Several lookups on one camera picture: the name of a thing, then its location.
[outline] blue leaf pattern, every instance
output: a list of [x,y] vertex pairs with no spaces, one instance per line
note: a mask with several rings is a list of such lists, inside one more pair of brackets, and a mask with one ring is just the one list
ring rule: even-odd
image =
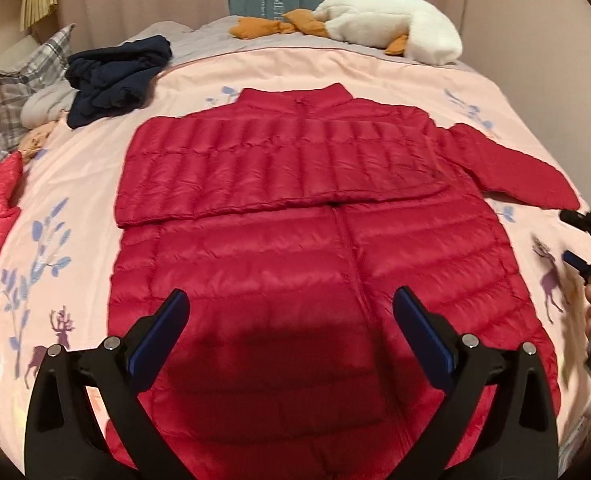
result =
[[62,235],[62,238],[61,238],[61,240],[60,240],[60,247],[61,247],[62,245],[64,245],[64,244],[65,244],[65,243],[66,243],[66,242],[69,240],[69,237],[70,237],[70,229],[67,229],[67,230],[64,232],[64,234]]
[[24,276],[21,276],[19,279],[19,295],[23,300],[28,298],[28,283],[26,282],[26,278]]
[[482,120],[482,118],[480,118],[482,109],[479,106],[469,105],[459,97],[456,97],[448,88],[445,88],[444,90],[448,100],[460,108],[461,112],[467,117],[467,119],[479,124],[484,130],[486,130],[489,137],[494,137],[495,139],[498,138],[498,136],[493,131],[493,128],[495,127],[493,122],[489,120]]
[[51,217],[55,218],[57,216],[57,214],[62,210],[62,208],[66,205],[67,202],[69,202],[69,199],[65,198],[57,206],[55,206],[53,208],[53,211],[51,211]]
[[60,258],[54,266],[57,267],[58,269],[63,269],[64,267],[66,267],[69,264],[70,264],[70,256],[64,256],[63,258]]
[[[0,281],[3,289],[0,294],[6,296],[4,312],[12,312],[13,335],[8,338],[8,344],[16,353],[15,378],[20,376],[20,359],[22,354],[22,335],[30,320],[31,310],[28,301],[32,287],[39,282],[44,275],[45,269],[51,269],[51,274],[58,277],[60,272],[71,263],[70,256],[63,256],[60,252],[62,247],[71,236],[71,229],[65,229],[66,222],[53,221],[61,214],[68,198],[60,200],[52,209],[50,215],[42,221],[35,220],[31,224],[31,238],[36,242],[35,257],[28,266],[26,274],[18,275],[18,268],[9,270],[2,269]],[[60,237],[55,236],[57,232],[64,230]]]
[[35,283],[40,280],[45,268],[46,264],[44,263],[35,262],[33,264],[33,267],[31,268],[31,285],[35,285]]
[[20,324],[20,326],[21,326],[22,328],[24,328],[24,327],[26,326],[26,324],[27,324],[27,322],[28,322],[28,315],[29,315],[29,314],[31,314],[31,311],[30,311],[30,310],[25,310],[25,311],[24,311],[24,314],[22,314],[22,322],[21,322],[21,324]]
[[44,231],[44,226],[42,222],[36,220],[33,222],[33,241],[38,242],[40,238],[42,238],[42,232]]
[[235,102],[239,95],[240,93],[235,88],[223,86],[220,89],[220,94],[217,97],[207,97],[206,103],[210,108],[215,108]]
[[11,271],[10,276],[8,277],[8,282],[6,282],[6,292],[10,292],[11,289],[15,286],[16,276],[18,275],[18,270],[13,269]]

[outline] printed deer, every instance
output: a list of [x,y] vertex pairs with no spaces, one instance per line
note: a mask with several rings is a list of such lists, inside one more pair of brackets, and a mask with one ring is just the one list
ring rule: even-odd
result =
[[546,307],[546,317],[549,319],[549,323],[553,324],[553,320],[551,319],[551,315],[549,314],[549,301],[553,304],[555,308],[558,309],[558,312],[564,312],[560,306],[555,303],[553,299],[553,291],[558,288],[560,292],[562,292],[562,283],[560,282],[560,274],[558,273],[558,268],[555,266],[555,256],[551,254],[551,249],[544,245],[540,240],[537,238],[533,239],[533,252],[544,258],[545,260],[549,261],[551,264],[551,270],[549,270],[540,280],[540,286],[544,291],[544,306]]
[[[67,333],[72,332],[74,326],[73,320],[70,318],[70,313],[66,312],[66,305],[63,305],[62,310],[57,313],[57,318],[54,316],[55,311],[51,310],[51,329],[57,334],[57,342],[68,350],[70,349],[70,343]],[[31,362],[29,362],[28,367],[26,368],[26,373],[24,374],[24,384],[26,384],[27,389],[29,389],[29,372],[33,370],[33,377],[35,378],[37,376],[37,371],[40,368],[40,364],[42,364],[42,359],[44,359],[44,356],[46,355],[46,349],[47,347],[42,345],[33,347],[33,356],[31,357]]]

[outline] navy blue clothing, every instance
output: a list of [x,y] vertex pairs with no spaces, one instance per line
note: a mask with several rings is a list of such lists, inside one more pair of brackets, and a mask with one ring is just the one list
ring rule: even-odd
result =
[[150,81],[164,69],[171,55],[170,43],[160,35],[73,54],[66,78],[79,92],[67,124],[79,128],[102,117],[141,108]]

